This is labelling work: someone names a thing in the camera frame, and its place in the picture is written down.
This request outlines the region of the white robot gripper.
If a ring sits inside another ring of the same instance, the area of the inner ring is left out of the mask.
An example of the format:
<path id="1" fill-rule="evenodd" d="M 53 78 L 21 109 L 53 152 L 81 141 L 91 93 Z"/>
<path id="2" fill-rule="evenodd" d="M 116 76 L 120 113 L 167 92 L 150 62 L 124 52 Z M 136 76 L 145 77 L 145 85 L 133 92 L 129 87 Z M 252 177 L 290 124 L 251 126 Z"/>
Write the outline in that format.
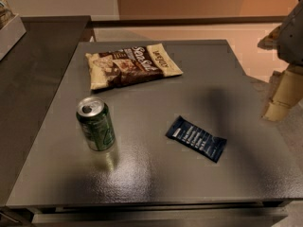
<path id="1" fill-rule="evenodd" d="M 278 122 L 303 99 L 303 0 L 280 26 L 258 42 L 258 47 L 275 49 L 281 60 L 290 63 L 283 72 L 274 71 L 270 77 L 269 92 L 261 114 L 265 120 Z"/>

